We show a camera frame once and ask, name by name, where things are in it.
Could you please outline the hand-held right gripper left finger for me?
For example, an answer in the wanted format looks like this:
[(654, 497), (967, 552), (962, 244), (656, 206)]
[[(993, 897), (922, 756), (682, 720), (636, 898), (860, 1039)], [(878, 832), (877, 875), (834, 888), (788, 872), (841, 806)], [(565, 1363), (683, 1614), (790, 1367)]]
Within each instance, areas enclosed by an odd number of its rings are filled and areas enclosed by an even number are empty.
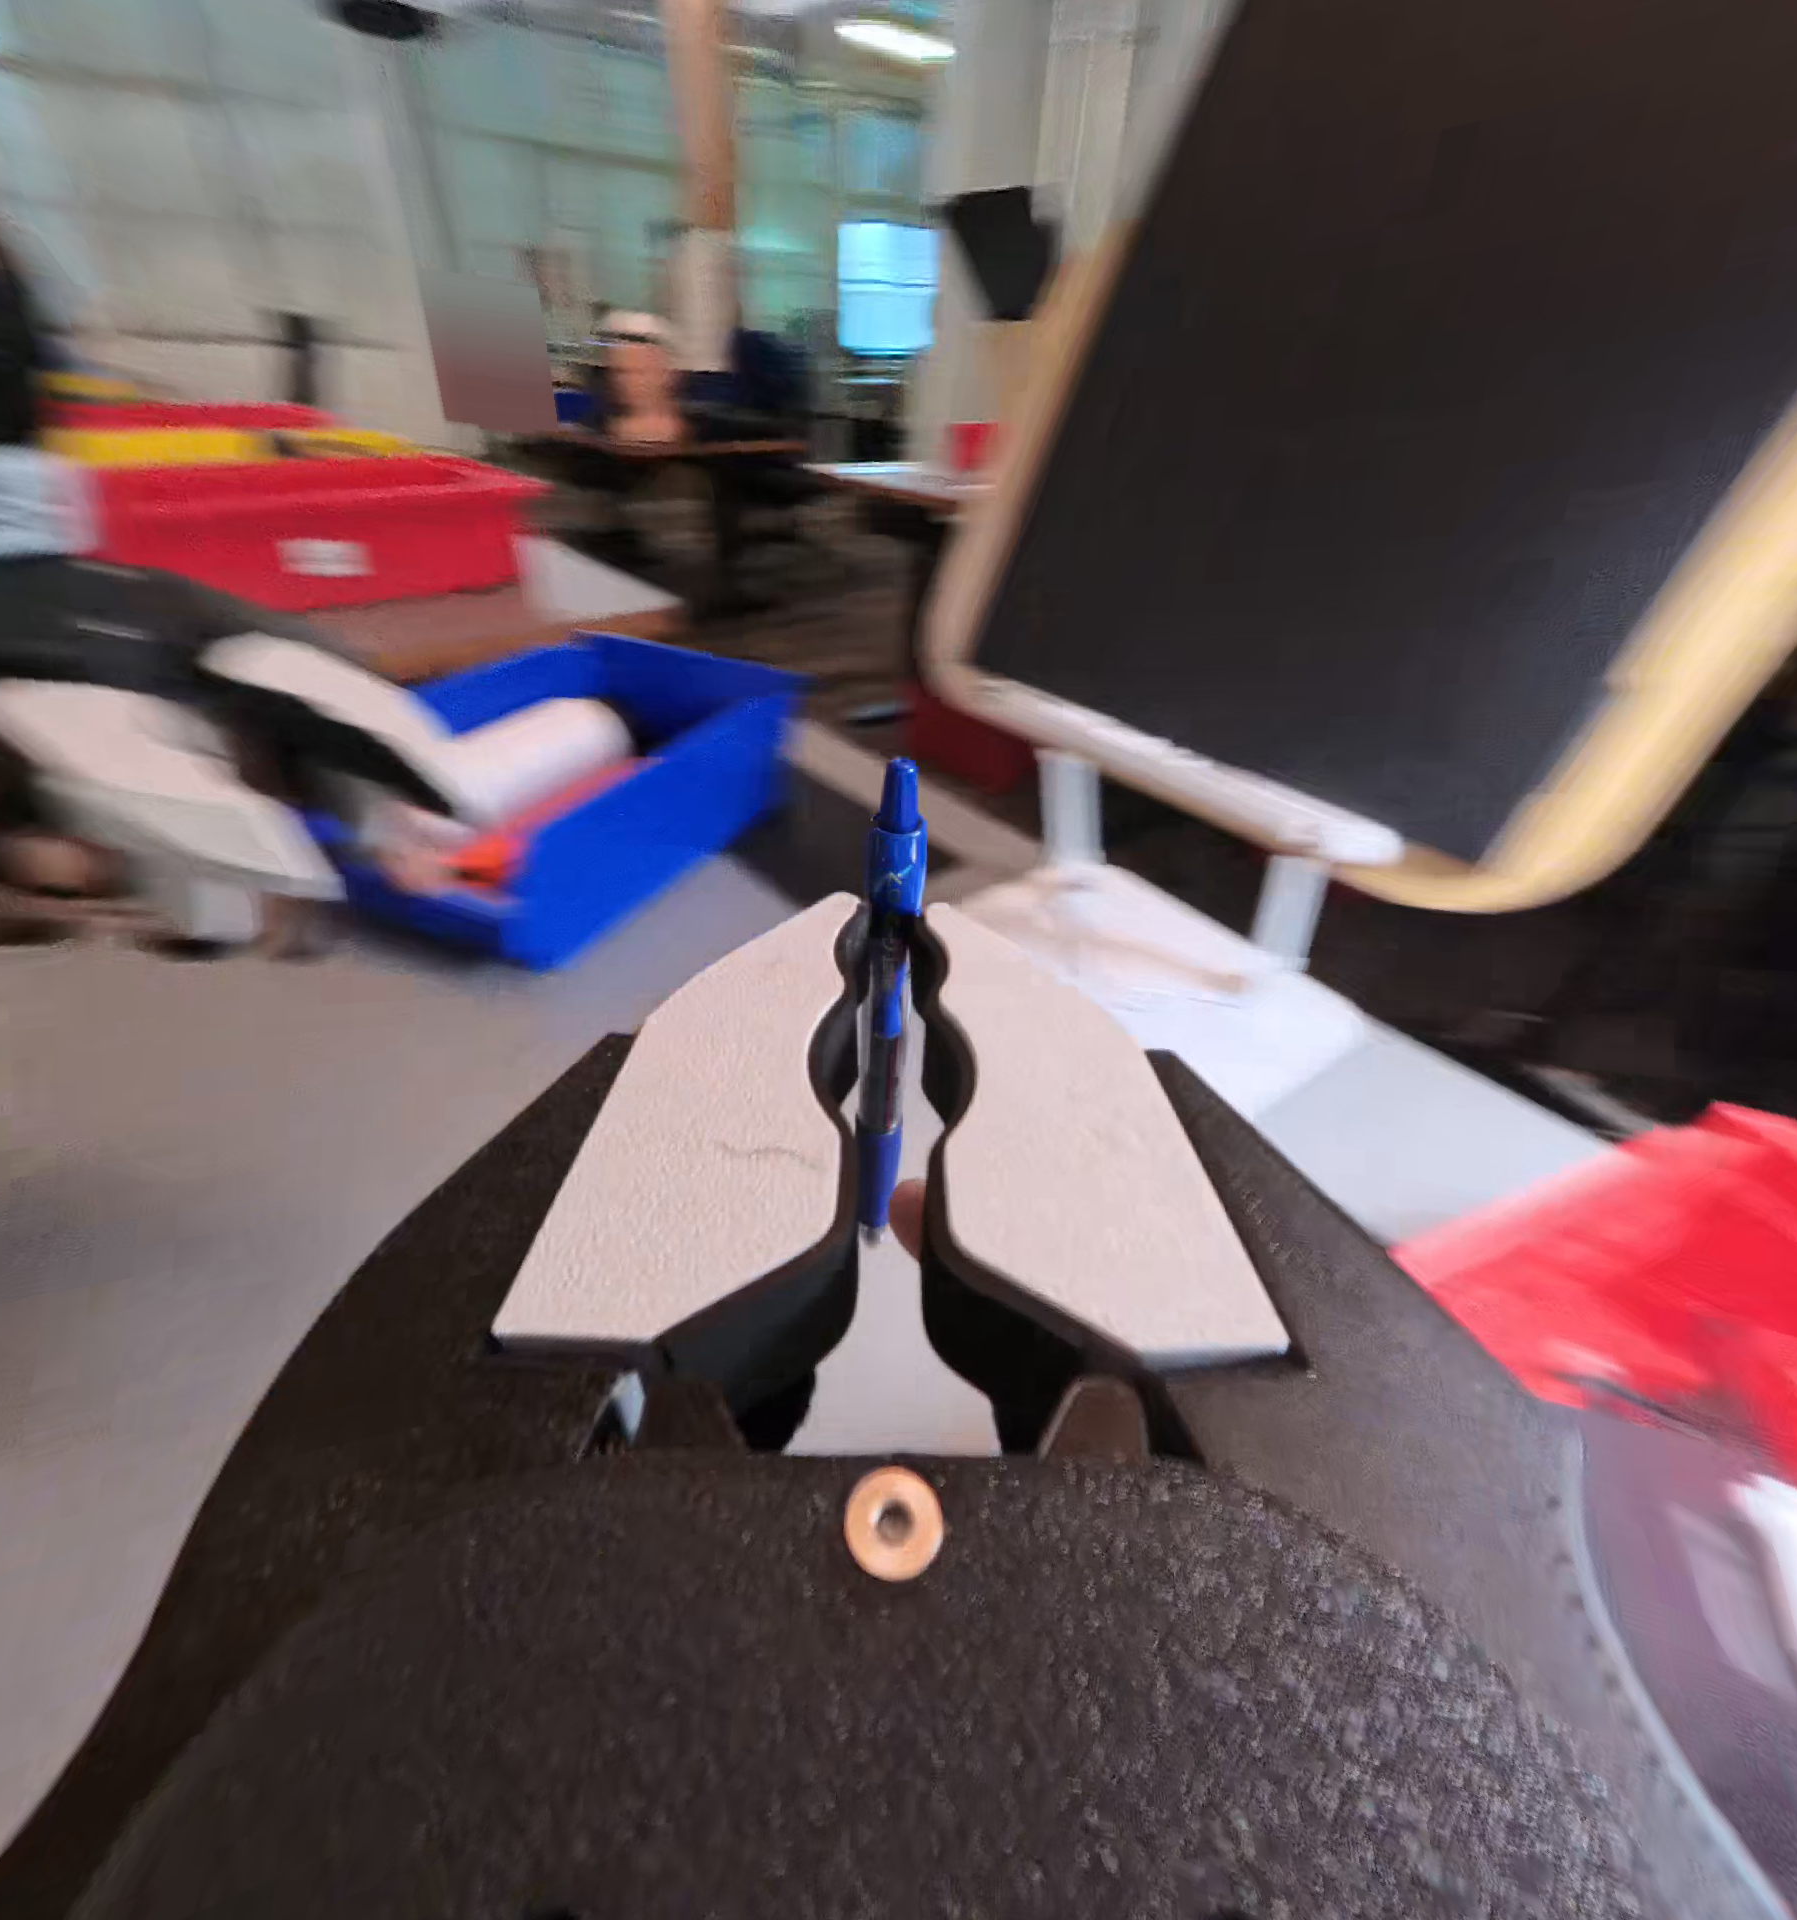
[(654, 1354), (838, 1223), (845, 1132), (812, 1046), (849, 1000), (831, 892), (669, 991), (498, 1311), (510, 1354)]

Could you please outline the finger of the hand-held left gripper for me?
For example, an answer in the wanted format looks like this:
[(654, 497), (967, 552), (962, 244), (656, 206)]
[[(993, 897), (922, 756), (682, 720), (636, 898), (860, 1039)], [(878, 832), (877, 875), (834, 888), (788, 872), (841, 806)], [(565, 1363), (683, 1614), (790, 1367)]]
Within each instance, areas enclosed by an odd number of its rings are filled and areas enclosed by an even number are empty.
[(200, 655), (200, 683), (228, 720), (257, 730), (289, 761), (358, 779), (404, 805), (465, 818), (454, 775), (454, 734), (404, 683), (309, 643), (264, 630), (216, 637)]
[(0, 743), (43, 805), (144, 883), (253, 897), (344, 897), (303, 815), (253, 785), (213, 721), (156, 694), (0, 681)]

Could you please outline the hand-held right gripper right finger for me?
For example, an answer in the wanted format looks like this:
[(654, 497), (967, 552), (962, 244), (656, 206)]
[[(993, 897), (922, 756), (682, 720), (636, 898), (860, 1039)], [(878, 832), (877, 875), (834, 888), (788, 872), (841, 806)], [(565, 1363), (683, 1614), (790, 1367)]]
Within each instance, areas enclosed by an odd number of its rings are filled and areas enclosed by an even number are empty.
[(1138, 1367), (1289, 1354), (1145, 1047), (967, 911), (931, 902), (935, 1014), (976, 1063), (940, 1132), (951, 1249)]

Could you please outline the blue plastic bin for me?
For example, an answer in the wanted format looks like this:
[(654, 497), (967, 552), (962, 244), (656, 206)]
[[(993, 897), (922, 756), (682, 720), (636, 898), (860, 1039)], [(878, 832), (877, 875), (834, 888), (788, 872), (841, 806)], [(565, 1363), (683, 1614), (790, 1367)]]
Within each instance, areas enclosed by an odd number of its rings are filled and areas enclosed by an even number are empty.
[(557, 969), (781, 806), (807, 683), (758, 660), (605, 635), (423, 683), (416, 694), (450, 734), (551, 696), (609, 702), (639, 734), (631, 761), (468, 834), (527, 834), (504, 892), (454, 885), (454, 845), (423, 885), (404, 885), (332, 810), (312, 810), (309, 832), (362, 918), (519, 969)]

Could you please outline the dark pen with clip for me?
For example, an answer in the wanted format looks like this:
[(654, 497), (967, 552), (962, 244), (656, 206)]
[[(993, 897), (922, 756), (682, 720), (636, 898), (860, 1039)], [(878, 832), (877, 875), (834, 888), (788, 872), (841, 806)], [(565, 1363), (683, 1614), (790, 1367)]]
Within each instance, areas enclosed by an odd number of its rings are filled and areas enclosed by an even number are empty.
[(910, 936), (928, 883), (928, 821), (919, 766), (888, 761), (865, 845), (865, 936), (859, 1002), (859, 1228), (870, 1244), (889, 1228), (902, 1173), (906, 1039), (910, 1039)]

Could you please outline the red plastic bin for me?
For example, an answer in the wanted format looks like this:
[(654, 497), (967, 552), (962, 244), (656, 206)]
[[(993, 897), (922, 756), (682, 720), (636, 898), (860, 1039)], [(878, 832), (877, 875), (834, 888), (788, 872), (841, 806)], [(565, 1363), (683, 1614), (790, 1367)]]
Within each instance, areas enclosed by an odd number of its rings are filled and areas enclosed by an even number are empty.
[(454, 453), (95, 466), (95, 552), (309, 614), (519, 581), (541, 478)]
[(85, 431), (228, 427), (241, 434), (339, 423), (332, 415), (292, 401), (46, 401), (43, 421)]
[(1749, 1453), (1730, 1507), (1797, 1669), (1797, 1120), (1710, 1105), (1390, 1258), (1539, 1399)]

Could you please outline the white cylindrical roll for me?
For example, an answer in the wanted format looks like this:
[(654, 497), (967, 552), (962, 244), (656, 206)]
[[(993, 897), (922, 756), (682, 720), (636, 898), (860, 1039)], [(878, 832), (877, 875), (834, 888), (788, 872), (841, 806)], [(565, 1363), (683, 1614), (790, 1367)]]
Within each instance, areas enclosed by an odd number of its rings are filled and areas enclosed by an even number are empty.
[(430, 781), (454, 818), (491, 830), (636, 755), (639, 734), (621, 709), (551, 696), (441, 739)]

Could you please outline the background wooden desk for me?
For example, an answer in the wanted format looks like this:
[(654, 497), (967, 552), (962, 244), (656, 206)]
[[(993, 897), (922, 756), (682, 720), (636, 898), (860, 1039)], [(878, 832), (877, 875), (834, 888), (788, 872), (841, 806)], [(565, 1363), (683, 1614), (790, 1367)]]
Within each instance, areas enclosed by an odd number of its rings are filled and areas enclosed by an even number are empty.
[(742, 589), (742, 504), (739, 504), (739, 466), (806, 466), (807, 442), (788, 434), (751, 434), (751, 440), (616, 440), (580, 423), (552, 423), (547, 431), (506, 434), (506, 453), (526, 464), (547, 466), (547, 473), (567, 481), (580, 473), (609, 472), (616, 481), (631, 473), (644, 478), (654, 472), (702, 472), (709, 473), (709, 521), (713, 521), (713, 560), (709, 585), (694, 597), (694, 609), (704, 617), (723, 617), (754, 605)]

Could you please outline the mannequin head with white cap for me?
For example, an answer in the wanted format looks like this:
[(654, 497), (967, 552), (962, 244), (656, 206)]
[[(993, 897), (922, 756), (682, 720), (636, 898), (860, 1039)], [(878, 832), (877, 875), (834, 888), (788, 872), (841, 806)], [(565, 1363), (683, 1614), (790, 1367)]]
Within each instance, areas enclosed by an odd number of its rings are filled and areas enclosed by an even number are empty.
[(654, 312), (605, 307), (596, 322), (598, 427), (609, 442), (678, 448), (688, 442), (669, 324)]

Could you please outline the red bag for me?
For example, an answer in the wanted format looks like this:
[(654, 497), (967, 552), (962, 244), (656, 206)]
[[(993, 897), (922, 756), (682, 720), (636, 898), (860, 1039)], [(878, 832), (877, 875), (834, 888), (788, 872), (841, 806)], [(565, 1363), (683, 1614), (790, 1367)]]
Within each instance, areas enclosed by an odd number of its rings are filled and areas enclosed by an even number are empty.
[(997, 799), (1034, 781), (1027, 739), (945, 703), (928, 687), (906, 687), (906, 751), (935, 779), (958, 779)]

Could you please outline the long wooden desk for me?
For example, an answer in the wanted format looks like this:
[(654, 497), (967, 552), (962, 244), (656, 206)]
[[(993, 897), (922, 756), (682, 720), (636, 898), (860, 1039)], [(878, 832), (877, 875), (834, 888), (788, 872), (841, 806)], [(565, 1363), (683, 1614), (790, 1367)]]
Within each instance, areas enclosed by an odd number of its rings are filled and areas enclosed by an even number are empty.
[(962, 518), (982, 497), (989, 497), (993, 478), (987, 472), (945, 472), (915, 460), (872, 460), (872, 464), (806, 464), (806, 473), (827, 488), (882, 498), (925, 518)]

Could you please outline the wooden pillar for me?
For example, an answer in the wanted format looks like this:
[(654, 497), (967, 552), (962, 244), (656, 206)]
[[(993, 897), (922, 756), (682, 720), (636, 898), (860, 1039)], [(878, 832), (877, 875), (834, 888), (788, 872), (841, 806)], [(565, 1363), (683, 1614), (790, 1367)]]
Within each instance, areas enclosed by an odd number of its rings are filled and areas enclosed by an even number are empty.
[(658, 4), (682, 230), (669, 244), (675, 353), (683, 370), (729, 370), (739, 329), (739, 118), (723, 4)]

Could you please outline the wooden board with black sheet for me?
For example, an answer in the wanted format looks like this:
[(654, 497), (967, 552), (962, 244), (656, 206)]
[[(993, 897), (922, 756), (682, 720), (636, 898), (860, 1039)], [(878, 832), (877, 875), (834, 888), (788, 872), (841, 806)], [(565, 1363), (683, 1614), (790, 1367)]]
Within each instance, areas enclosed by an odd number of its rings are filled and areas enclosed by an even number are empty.
[(928, 687), (1435, 914), (1631, 860), (1797, 655), (1797, 4), (1236, 4)]

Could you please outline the tilted board on stand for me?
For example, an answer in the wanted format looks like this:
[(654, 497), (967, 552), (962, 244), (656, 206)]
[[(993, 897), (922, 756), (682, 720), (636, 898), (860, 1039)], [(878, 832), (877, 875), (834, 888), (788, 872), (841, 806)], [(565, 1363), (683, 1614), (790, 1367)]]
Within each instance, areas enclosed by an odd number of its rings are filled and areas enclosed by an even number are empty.
[(1027, 322), (1060, 266), (1060, 220), (1032, 185), (967, 187), (940, 206), (987, 322)]

